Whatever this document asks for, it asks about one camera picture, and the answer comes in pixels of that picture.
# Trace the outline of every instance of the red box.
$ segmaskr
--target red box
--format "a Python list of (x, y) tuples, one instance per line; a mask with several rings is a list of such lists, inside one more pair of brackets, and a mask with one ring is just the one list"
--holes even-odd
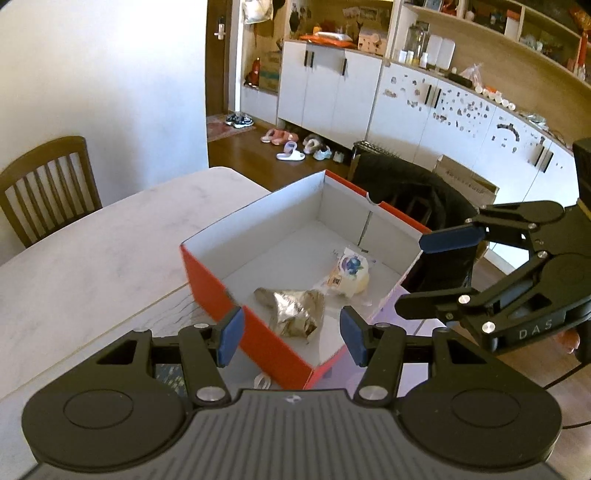
[[(311, 388), (344, 353), (338, 314), (352, 304), (370, 318), (420, 255), (428, 229), (390, 205), (324, 171), (231, 213), (183, 242), (195, 301), (219, 321), (234, 306), (246, 313), (244, 352), (285, 389)], [(348, 247), (374, 259), (369, 286), (348, 300), (327, 296), (324, 320), (310, 341), (284, 338), (254, 299), (258, 287), (318, 288)]]

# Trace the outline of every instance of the doormat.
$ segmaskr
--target doormat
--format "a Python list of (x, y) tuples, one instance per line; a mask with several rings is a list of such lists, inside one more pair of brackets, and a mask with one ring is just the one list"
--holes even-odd
[(207, 143), (220, 140), (221, 138), (238, 135), (249, 130), (253, 130), (255, 126), (245, 128), (234, 128), (231, 125), (226, 125), (226, 115), (211, 115), (207, 120)]

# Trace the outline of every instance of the wooden chair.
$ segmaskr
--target wooden chair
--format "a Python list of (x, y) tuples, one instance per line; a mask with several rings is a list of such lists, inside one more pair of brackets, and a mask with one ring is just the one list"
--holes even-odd
[(100, 209), (86, 140), (41, 145), (0, 173), (0, 207), (25, 247)]

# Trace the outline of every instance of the black cable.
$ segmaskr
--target black cable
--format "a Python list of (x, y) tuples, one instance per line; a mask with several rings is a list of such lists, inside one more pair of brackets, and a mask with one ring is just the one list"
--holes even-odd
[(583, 423), (575, 423), (573, 425), (567, 425), (562, 427), (563, 430), (571, 430), (571, 429), (578, 429), (579, 427), (586, 427), (587, 425), (591, 425), (591, 420), (584, 421)]
[(548, 385), (546, 385), (545, 387), (542, 387), (542, 388), (544, 390), (548, 390), (549, 388), (552, 388), (553, 386), (562, 382), (562, 380), (566, 380), (571, 375), (574, 375), (576, 372), (578, 372), (579, 370), (581, 370), (583, 367), (586, 367), (586, 366), (587, 366), (587, 364), (577, 365), (576, 367), (572, 368), (571, 370), (566, 372), (564, 375), (562, 375), (562, 377), (558, 377), (556, 380), (550, 382)]

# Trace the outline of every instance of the jar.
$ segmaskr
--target jar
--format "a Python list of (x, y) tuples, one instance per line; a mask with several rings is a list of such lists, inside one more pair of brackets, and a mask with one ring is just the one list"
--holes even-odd
[(412, 51), (415, 59), (420, 59), (423, 53), (423, 48), (427, 41), (427, 32), (417, 25), (411, 25), (408, 27), (406, 45), (404, 49), (406, 51)]

